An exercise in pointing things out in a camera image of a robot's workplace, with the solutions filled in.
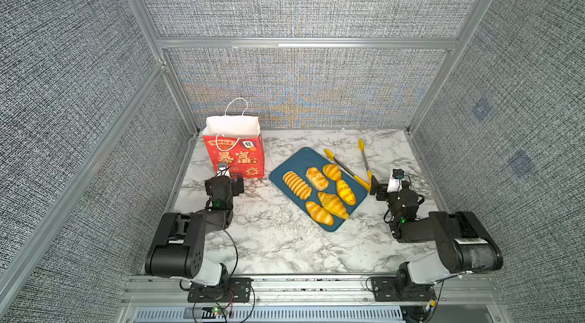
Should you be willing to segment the golden croissant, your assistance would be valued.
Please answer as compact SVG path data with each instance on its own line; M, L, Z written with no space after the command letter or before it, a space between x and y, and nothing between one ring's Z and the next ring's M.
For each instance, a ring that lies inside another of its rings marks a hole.
M331 193L319 192L318 199L321 206L330 214L341 219L349 219L349 213L339 196Z

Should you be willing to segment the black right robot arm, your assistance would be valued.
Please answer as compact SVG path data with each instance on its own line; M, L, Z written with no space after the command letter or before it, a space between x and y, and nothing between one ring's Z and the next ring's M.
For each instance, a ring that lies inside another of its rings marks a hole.
M388 184L371 180L370 193L388 207L384 222L400 243L433 242L436 251L400 265L394 278L399 293L421 290L465 273L498 271L504 265L500 248L474 213L430 212L419 218L424 196L411 188L404 175Z

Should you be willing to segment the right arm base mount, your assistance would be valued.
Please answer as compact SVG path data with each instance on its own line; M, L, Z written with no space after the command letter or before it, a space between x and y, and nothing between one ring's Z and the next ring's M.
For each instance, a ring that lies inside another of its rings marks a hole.
M378 303L427 303L434 298L431 286L397 277L368 277L366 286Z

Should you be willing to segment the teal plastic tray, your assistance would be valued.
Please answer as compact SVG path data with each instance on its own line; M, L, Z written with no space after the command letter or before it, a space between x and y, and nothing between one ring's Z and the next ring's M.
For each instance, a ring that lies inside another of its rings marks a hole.
M291 201L300 208L303 213L309 216L308 210L306 210L306 203L309 201L315 202L318 205L320 204L320 200L318 199L318 190L312 185L309 179L306 177L306 171L310 167L317 167L320 172L324 166L329 164L329 161L326 160L323 156L319 155L318 152L315 150L304 147L301 148L299 151L295 152L291 157L277 166L272 172L270 173L269 179L270 181L279 188ZM294 194L292 190L286 185L283 180L284 175L287 172L294 172L297 174L311 189L311 195L306 199L302 200L297 195ZM356 203L354 205L348 205L345 202L342 202L347 209L347 212L350 216L356 211L359 205L367 198L367 190L359 185L359 183L354 180L351 176L342 173L341 179L345 181L349 188L353 191L356 197Z

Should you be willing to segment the long ridged bread loaf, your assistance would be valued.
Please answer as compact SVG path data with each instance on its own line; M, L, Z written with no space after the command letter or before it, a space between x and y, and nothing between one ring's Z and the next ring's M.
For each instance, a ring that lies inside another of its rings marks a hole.
M287 187L302 201L307 200L311 194L311 187L297 173L289 171L283 175L283 181Z

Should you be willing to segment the small round striped bun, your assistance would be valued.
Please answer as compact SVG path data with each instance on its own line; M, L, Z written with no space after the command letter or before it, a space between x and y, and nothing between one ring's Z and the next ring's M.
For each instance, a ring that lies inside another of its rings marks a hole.
M332 181L340 181L342 178L342 171L338 165L329 163L322 169L323 174Z

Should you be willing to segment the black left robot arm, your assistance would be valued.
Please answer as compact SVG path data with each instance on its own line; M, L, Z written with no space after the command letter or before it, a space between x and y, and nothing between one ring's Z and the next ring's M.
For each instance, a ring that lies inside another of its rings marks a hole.
M164 213L145 260L153 277L181 277L200 286L227 284L232 274L222 263L204 256L206 235L227 232L234 216L234 198L244 192L243 178L216 175L205 181L208 201L195 213Z

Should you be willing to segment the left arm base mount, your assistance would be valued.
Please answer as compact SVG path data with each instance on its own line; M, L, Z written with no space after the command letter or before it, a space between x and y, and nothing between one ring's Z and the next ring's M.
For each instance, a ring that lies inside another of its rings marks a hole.
M193 283L188 291L189 303L248 303L251 298L249 277L233 277L217 286Z

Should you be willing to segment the yellow metal tongs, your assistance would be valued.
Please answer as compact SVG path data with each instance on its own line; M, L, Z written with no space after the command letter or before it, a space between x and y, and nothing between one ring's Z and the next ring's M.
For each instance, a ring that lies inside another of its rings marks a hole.
M363 186L370 193L371 181L360 151L361 140L363 140L362 133L329 135L324 145L324 152L330 160L338 163L360 186Z

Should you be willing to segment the rectangular glazed bread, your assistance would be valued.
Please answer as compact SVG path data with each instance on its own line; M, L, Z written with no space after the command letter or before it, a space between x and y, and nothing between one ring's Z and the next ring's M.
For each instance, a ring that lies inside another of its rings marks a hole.
M317 191L324 191L329 186L328 179L317 167L310 167L306 172L306 178Z

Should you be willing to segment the red paper gift bag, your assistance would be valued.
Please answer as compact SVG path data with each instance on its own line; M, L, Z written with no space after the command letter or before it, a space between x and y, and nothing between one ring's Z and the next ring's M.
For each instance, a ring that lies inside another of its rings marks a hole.
M260 118L246 111L207 117L201 133L216 171L226 165L229 173L242 178L265 176L265 153Z

